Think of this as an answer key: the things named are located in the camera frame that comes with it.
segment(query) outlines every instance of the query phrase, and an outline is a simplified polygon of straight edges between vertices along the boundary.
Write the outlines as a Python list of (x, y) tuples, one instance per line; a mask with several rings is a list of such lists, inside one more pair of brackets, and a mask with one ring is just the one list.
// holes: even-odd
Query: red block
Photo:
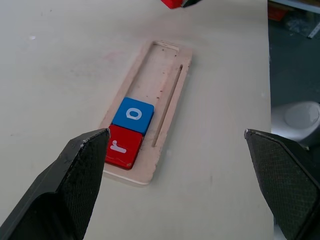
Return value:
[(180, 8), (184, 0), (161, 0), (170, 9)]
[(142, 134), (116, 125), (110, 125), (109, 129), (111, 137), (105, 162), (126, 170), (132, 169), (142, 143)]

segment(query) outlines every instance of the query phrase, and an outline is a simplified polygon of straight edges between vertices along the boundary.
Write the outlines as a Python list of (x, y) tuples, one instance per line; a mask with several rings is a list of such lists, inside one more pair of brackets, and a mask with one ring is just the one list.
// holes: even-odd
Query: table surface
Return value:
[(155, 39), (193, 49), (166, 148), (146, 187), (102, 179), (85, 239), (273, 238), (243, 137), (270, 130), (266, 0), (3, 1), (0, 29), (0, 223)]

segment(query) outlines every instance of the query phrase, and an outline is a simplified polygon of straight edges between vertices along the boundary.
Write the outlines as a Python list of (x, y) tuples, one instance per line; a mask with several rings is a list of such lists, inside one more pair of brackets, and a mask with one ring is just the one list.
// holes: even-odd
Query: red object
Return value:
[(110, 125), (109, 129), (111, 137), (105, 162), (126, 170), (132, 169), (142, 143), (142, 134), (116, 125)]
[(184, 0), (161, 0), (170, 9), (180, 8)]
[(268, 5), (268, 19), (279, 22), (282, 20), (282, 18), (286, 15), (287, 12), (288, 10)]

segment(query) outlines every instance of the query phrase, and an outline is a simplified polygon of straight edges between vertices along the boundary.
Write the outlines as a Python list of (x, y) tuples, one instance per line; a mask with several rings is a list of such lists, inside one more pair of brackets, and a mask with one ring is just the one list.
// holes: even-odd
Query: wooden tray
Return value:
[(165, 41), (148, 41), (107, 111), (100, 128), (108, 128), (124, 97), (154, 106), (154, 114), (131, 170), (107, 163), (103, 172), (140, 185), (153, 178), (190, 67), (192, 51)]

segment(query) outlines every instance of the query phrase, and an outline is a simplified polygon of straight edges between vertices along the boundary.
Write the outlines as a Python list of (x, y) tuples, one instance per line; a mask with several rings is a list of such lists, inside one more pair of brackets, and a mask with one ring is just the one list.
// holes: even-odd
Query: blue block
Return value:
[(146, 135), (154, 110), (151, 104), (125, 97), (112, 124)]

